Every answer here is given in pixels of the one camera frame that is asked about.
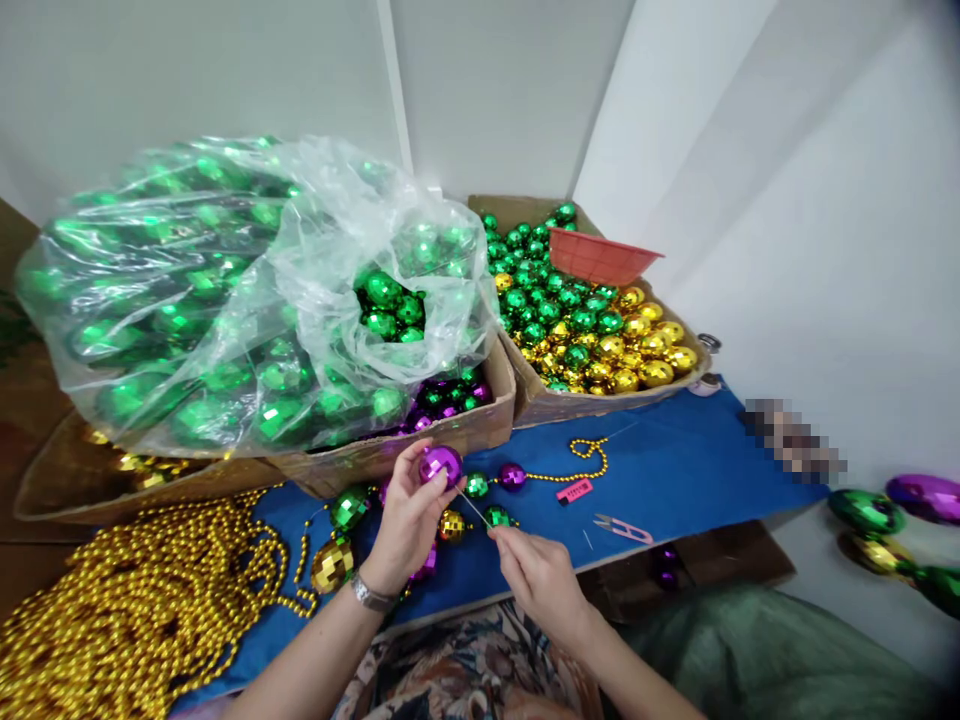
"pixelated blur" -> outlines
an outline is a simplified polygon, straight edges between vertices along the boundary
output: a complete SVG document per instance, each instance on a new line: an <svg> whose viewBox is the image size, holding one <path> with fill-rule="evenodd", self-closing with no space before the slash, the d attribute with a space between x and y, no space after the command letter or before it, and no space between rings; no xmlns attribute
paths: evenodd
<svg viewBox="0 0 960 720"><path fill-rule="evenodd" d="M790 411L787 400L747 400L740 420L747 434L779 462L784 472L800 483L830 485L847 470L840 451L830 447L826 436L802 422L800 413Z"/></svg>

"blue table cover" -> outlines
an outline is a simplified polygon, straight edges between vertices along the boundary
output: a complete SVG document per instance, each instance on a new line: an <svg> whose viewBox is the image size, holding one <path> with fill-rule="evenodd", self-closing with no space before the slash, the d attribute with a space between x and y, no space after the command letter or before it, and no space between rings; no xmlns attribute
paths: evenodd
<svg viewBox="0 0 960 720"><path fill-rule="evenodd" d="M645 408L518 430L506 445L466 458L465 467L490 477L507 461L547 475L594 472L600 458L573 455L569 442L598 440L623 430L603 445L610 467L593 481L593 492L566 507L556 499L564 485L537 480L529 480L515 494L492 485L487 497L477 501L481 510L503 505L520 521L521 529L564 543L574 567L593 567L643 547L594 525L595 513L643 528L655 542L663 542L800 507L828 494L826 486L802 484L780 470L745 433L737 418L742 409L727 389L709 398L681 392ZM285 595L295 592L292 577L304 521L322 506L287 483L269 491L255 509L255 517L276 528L290 546ZM456 498L453 507L476 527L459 545L438 545L437 575L402 604L394 626L484 604L509 592L496 545L486 537L482 522L462 498ZM310 530L308 571L313 553L329 538L326 515L321 511ZM372 546L378 525L379 509L352 533L358 564ZM266 609L243 638L233 665L206 687L181 698L175 711L248 685L306 622L284 607Z"/></svg>

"needle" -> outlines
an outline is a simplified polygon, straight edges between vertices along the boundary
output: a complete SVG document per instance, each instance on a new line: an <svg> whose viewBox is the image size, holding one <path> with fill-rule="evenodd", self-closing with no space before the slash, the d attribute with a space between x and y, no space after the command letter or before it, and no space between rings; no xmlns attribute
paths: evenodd
<svg viewBox="0 0 960 720"><path fill-rule="evenodd" d="M477 506L470 502L470 498L463 494L463 490L458 487L457 492L460 493L460 497L464 499L467 505L469 505L473 511L480 516L480 519L483 520L483 524L486 525L488 529L493 530L493 525L487 522L487 519L483 516L483 513L477 510Z"/></svg>

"pink tag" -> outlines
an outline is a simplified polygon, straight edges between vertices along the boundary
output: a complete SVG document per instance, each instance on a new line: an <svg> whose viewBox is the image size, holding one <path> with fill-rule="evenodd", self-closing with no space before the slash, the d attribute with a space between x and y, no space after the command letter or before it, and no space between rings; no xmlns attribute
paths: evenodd
<svg viewBox="0 0 960 720"><path fill-rule="evenodd" d="M579 500L588 492L593 490L593 483L587 479L579 480L573 485L568 485L557 493L557 500L561 505L567 506L574 500Z"/></svg>

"small scissors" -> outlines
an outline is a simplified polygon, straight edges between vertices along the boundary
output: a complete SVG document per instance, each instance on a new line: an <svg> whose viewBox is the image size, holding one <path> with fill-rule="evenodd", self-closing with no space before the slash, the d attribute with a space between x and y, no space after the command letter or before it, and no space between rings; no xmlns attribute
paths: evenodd
<svg viewBox="0 0 960 720"><path fill-rule="evenodd" d="M609 515L601 515L596 513L597 519L593 521L594 525L602 527L604 530L609 530L614 535L620 535L625 538L630 538L631 540L636 540L637 542L644 543L645 545L653 545L653 536L650 535L646 530L641 530L638 527L633 525L628 525L623 522L623 520L617 520L612 518Z"/></svg>

